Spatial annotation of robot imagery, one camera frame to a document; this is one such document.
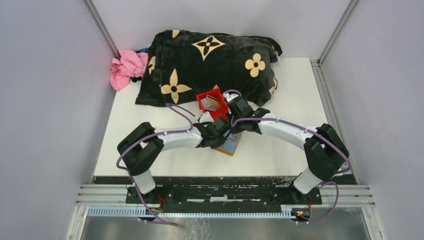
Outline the red plastic bin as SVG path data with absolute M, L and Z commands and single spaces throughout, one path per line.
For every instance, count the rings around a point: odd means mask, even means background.
M 199 108 L 203 113 L 208 112 L 214 120 L 220 117 L 227 121 L 229 120 L 227 116 L 229 109 L 227 103 L 225 102 L 224 96 L 218 87 L 197 94 L 196 99 Z

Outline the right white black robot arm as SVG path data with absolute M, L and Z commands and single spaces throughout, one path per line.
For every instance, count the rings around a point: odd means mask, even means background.
M 302 204 L 309 198 L 312 189 L 342 173 L 343 164 L 351 168 L 348 149 L 331 125 L 301 125 L 265 108 L 254 110 L 243 97 L 235 93 L 226 93 L 224 97 L 233 132 L 247 131 L 271 136 L 304 151 L 307 168 L 295 178 L 288 191 L 293 203 Z

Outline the yellow leather card holder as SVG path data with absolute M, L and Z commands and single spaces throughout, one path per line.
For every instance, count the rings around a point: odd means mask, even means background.
M 229 156 L 233 156 L 240 142 L 242 133 L 230 133 L 225 142 L 216 150 Z

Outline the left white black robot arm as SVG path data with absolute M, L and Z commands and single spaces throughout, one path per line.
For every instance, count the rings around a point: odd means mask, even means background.
M 230 132 L 230 123 L 223 117 L 187 128 L 155 128 L 143 122 L 117 145 L 120 154 L 117 162 L 125 163 L 138 187 L 138 197 L 149 204 L 158 195 L 150 167 L 161 152 L 179 148 L 216 149 L 225 143 Z

